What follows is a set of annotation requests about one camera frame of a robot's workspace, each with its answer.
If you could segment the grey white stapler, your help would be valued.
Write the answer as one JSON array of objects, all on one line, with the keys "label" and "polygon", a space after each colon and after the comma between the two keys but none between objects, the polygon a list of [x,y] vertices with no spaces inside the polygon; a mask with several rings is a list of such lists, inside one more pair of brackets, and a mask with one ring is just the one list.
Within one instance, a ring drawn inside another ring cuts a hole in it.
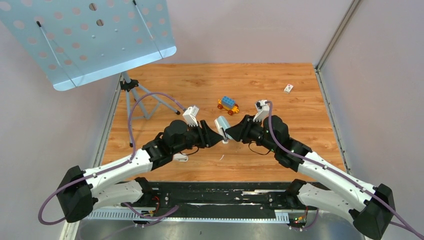
[{"label": "grey white stapler", "polygon": [[230,127],[230,124],[227,119],[224,116],[219,116],[214,120],[214,124],[218,133],[223,137],[223,140],[221,142],[223,144],[228,144],[229,140],[232,140],[232,138],[226,133],[226,129]]}]

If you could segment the small white stapler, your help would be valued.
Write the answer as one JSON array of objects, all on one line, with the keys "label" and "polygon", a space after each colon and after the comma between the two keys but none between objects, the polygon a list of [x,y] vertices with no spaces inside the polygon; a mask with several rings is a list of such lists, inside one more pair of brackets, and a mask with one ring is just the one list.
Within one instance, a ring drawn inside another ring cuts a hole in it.
[{"label": "small white stapler", "polygon": [[178,162],[187,162],[189,160],[189,156],[181,153],[177,153],[173,155],[173,160]]}]

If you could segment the white staple box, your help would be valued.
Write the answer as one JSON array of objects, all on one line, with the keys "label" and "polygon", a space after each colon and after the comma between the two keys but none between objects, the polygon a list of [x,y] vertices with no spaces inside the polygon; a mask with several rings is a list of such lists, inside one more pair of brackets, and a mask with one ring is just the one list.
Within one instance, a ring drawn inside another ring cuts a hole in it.
[{"label": "white staple box", "polygon": [[294,88],[294,86],[292,84],[287,84],[283,91],[285,93],[289,94],[292,91],[293,88]]}]

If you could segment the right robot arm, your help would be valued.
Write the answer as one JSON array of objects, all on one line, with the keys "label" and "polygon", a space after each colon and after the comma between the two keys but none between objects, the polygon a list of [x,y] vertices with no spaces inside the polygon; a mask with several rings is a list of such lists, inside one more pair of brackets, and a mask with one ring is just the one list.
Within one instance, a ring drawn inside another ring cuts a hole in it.
[{"label": "right robot arm", "polygon": [[388,207],[395,209],[393,192],[388,186],[376,187],[334,167],[310,147],[290,137],[288,126],[276,115],[263,122],[254,122],[253,116],[246,115],[224,132],[237,142],[265,147],[283,167],[325,186],[322,189],[300,179],[293,180],[285,195],[290,208],[305,205],[331,212],[346,219],[364,236],[382,239],[394,216]]}]

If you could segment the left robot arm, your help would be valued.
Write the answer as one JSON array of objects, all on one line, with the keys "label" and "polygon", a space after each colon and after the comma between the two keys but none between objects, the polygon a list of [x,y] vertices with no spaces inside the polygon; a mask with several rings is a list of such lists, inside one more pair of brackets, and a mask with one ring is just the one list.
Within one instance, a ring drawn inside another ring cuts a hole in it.
[{"label": "left robot arm", "polygon": [[64,219],[68,223],[78,222],[96,209],[123,203],[149,206],[154,199],[149,182],[144,177],[128,182],[125,179],[158,169],[184,150],[211,148],[222,140],[223,136],[204,120],[195,126],[174,120],[129,156],[85,170],[74,166],[66,172],[56,195]]}]

